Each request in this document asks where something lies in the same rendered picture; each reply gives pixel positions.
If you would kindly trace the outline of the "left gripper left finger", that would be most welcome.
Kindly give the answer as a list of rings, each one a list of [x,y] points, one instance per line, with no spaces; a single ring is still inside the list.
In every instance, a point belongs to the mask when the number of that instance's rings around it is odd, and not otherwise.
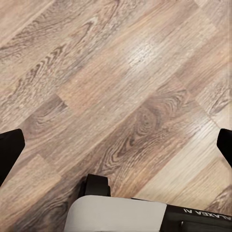
[[[25,148],[21,129],[0,134],[0,186]]]

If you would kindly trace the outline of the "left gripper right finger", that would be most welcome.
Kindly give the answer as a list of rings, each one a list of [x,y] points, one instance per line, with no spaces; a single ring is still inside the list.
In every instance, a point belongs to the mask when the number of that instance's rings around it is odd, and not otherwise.
[[[217,147],[232,167],[232,130],[222,128],[217,138]]]

